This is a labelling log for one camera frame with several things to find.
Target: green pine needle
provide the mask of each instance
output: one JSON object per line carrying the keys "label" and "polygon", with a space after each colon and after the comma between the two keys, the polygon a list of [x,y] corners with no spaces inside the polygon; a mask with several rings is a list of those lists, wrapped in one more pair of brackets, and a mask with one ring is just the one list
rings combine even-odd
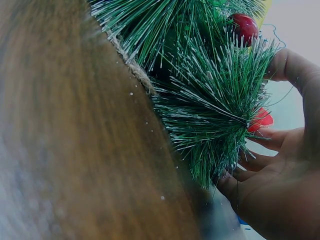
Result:
{"label": "green pine needle", "polygon": [[247,152],[248,126],[277,47],[238,48],[228,16],[262,16],[264,0],[89,0],[109,38],[152,77],[154,110],[193,178],[208,188]]}
{"label": "green pine needle", "polygon": [[208,9],[220,8],[229,15],[235,12],[262,16],[265,0],[88,0],[92,15],[102,31],[111,31],[122,39],[121,47],[148,72],[158,53],[164,52],[164,41],[170,29],[179,34],[192,29],[198,18],[205,18]]}
{"label": "green pine needle", "polygon": [[215,47],[199,31],[192,35],[187,46],[178,44],[170,81],[153,79],[153,102],[194,179],[208,188],[213,176],[235,168],[240,150],[248,151],[247,128],[265,104],[259,92],[277,47],[264,49],[261,39],[238,48],[233,37]]}

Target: pine needle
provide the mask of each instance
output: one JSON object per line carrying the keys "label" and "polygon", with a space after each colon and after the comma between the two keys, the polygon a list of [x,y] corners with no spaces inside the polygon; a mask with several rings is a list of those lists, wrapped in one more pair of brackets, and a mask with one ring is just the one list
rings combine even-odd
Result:
{"label": "pine needle", "polygon": [[247,152],[247,128],[266,99],[262,82],[277,47],[236,47],[228,16],[262,16],[264,0],[89,0],[102,30],[150,75],[154,110],[206,189]]}
{"label": "pine needle", "polygon": [[277,48],[259,41],[238,48],[232,38],[212,47],[197,29],[186,46],[178,44],[170,81],[153,79],[153,102],[194,179],[208,188],[213,176],[235,168],[240,150],[248,151],[247,127],[265,104],[260,87]]}

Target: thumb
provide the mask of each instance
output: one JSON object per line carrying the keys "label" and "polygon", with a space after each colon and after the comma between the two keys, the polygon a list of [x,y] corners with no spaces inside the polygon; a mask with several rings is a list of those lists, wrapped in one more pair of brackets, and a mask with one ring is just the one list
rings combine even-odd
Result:
{"label": "thumb", "polygon": [[280,50],[270,63],[267,76],[275,81],[289,81],[303,97],[308,94],[320,100],[320,67],[289,50]]}

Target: red ornament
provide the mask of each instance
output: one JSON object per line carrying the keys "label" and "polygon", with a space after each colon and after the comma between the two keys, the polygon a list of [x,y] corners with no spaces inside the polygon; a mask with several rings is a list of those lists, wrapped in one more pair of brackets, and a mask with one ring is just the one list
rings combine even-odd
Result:
{"label": "red ornament", "polygon": [[261,107],[255,116],[255,119],[252,120],[250,127],[248,128],[248,132],[255,133],[260,128],[268,128],[273,124],[273,117],[263,107]]}
{"label": "red ornament", "polygon": [[241,46],[242,36],[243,47],[250,47],[252,45],[253,37],[258,38],[259,36],[259,28],[256,21],[250,16],[242,13],[232,14],[228,19],[233,20],[232,31],[238,39],[238,47]]}

